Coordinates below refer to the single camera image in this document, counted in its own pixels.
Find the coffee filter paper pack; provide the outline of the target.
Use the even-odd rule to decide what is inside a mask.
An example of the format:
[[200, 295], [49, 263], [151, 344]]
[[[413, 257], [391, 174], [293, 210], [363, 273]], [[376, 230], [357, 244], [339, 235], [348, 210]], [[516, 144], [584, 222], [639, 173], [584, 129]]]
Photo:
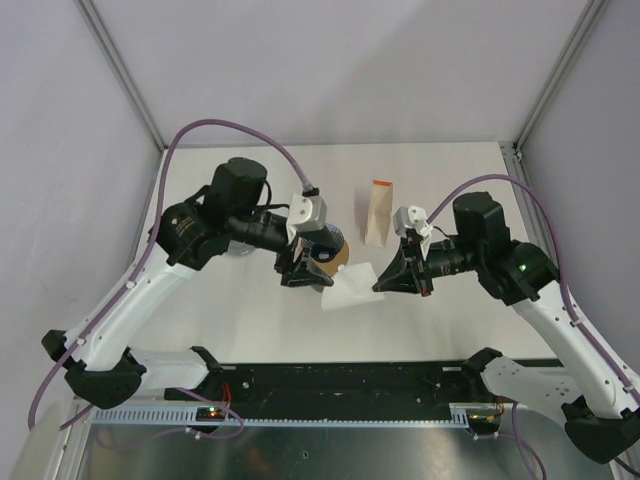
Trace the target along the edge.
[[391, 226], [393, 184], [388, 181], [372, 182], [364, 243], [384, 248]]

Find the clear glass coffee server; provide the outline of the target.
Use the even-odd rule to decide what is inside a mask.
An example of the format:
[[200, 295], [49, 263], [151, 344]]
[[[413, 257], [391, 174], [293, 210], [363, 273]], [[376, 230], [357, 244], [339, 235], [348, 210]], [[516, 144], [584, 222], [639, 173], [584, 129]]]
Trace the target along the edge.
[[246, 243], [231, 241], [225, 252], [226, 256], [232, 258], [243, 257], [255, 251], [255, 247]]

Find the blue plastic dripper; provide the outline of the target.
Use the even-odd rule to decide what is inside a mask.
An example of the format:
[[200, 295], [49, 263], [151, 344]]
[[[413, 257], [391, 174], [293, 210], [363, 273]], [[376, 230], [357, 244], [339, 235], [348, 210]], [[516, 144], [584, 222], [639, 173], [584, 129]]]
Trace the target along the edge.
[[340, 228], [333, 224], [326, 225], [325, 242], [306, 240], [306, 248], [311, 258], [319, 263], [332, 261], [344, 248], [345, 239]]

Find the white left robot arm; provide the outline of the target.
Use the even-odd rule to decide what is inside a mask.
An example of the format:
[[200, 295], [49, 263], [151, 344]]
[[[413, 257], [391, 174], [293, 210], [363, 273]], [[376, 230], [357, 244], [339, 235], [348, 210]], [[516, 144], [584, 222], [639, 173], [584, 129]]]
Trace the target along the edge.
[[222, 367], [205, 348], [159, 353], [134, 349], [130, 341], [173, 291], [231, 243], [275, 253], [274, 268], [285, 287], [332, 286], [302, 245], [335, 244], [318, 190], [293, 195], [286, 216], [259, 202], [270, 195], [260, 163], [236, 157], [219, 165], [210, 184], [162, 213], [113, 299], [77, 327], [43, 337], [43, 347], [64, 368], [78, 397], [107, 410], [141, 390], [188, 389], [202, 400], [219, 392]]

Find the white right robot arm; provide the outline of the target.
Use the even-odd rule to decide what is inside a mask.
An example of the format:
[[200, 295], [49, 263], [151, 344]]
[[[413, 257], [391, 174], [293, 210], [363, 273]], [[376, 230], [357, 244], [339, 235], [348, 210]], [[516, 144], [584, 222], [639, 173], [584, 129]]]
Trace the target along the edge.
[[473, 401], [493, 394], [521, 403], [560, 425], [590, 460], [615, 460], [639, 439], [638, 374], [578, 315], [547, 254], [512, 238], [489, 193], [457, 197], [453, 213], [456, 234], [435, 242], [424, 209], [399, 208], [393, 216], [399, 248], [374, 291], [426, 297], [436, 278], [476, 273], [491, 297], [534, 328], [566, 373], [546, 376], [486, 347], [464, 362], [463, 393]]

